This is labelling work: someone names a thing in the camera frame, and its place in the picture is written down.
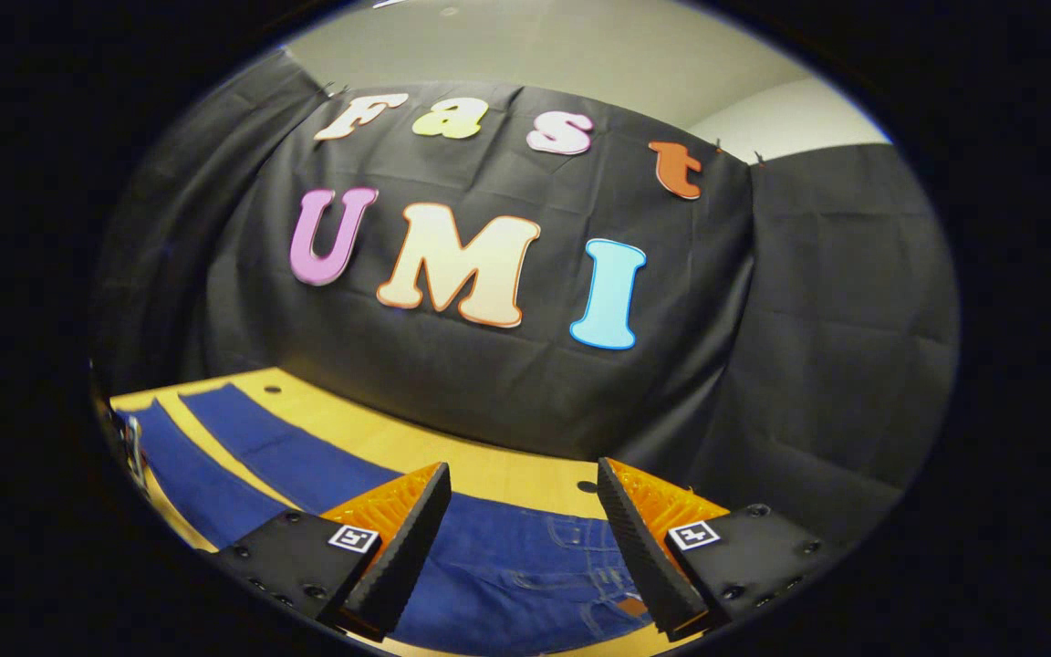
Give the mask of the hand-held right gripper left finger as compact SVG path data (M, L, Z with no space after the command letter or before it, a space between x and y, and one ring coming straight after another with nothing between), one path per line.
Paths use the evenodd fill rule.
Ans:
M435 461L321 515L288 508L210 556L239 586L320 625L395 631L452 499Z

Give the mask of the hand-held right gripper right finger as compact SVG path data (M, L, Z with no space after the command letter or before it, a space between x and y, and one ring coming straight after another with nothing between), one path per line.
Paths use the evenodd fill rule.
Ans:
M729 510L618 459L599 459L597 496L656 631L669 641L763 614L849 549L767 504Z

